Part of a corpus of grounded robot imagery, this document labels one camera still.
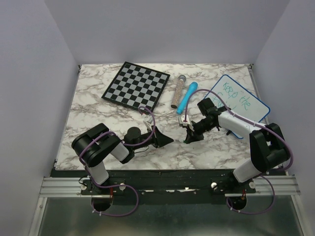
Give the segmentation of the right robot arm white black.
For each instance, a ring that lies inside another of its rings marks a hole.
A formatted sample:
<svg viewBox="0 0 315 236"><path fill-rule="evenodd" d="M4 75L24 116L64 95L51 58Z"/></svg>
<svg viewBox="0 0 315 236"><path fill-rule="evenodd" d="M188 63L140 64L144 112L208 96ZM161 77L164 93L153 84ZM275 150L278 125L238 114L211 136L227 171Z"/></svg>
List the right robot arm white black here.
<svg viewBox="0 0 315 236"><path fill-rule="evenodd" d="M217 108L210 98L200 101L197 106L205 117L199 122L190 121L186 115L178 117L179 125L187 129L186 144L203 140L203 134L213 128L225 128L249 141L250 159L232 171L231 177L226 181L229 191L239 192L243 189L244 182L290 158L277 124L265 125L247 120L230 109Z"/></svg>

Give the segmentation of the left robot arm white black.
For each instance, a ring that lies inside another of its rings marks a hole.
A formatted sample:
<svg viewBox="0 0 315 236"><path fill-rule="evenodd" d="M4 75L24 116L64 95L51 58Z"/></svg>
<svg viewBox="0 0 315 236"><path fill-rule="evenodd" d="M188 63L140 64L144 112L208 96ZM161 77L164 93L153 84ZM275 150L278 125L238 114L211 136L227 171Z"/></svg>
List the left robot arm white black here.
<svg viewBox="0 0 315 236"><path fill-rule="evenodd" d="M154 126L145 134L142 134L138 127L131 127L121 140L105 124L100 123L76 137L71 147L93 178L93 190L98 194L104 194L109 189L109 174L103 163L105 157L112 155L125 164L135 156L135 150L139 148L148 146L161 148L172 142L174 142L172 138L162 134Z"/></svg>

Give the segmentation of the blue framed whiteboard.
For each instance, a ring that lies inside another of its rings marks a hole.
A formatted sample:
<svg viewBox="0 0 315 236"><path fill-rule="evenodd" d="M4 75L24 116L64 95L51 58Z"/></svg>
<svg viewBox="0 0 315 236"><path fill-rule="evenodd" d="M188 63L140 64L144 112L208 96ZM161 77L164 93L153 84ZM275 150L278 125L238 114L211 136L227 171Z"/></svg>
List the blue framed whiteboard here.
<svg viewBox="0 0 315 236"><path fill-rule="evenodd" d="M212 100L215 106L222 107L221 99L223 99L232 111L250 120L261 122L270 113L270 108L260 101L253 92L228 75L221 76L211 91L216 93L218 97L212 93L208 93L206 96Z"/></svg>

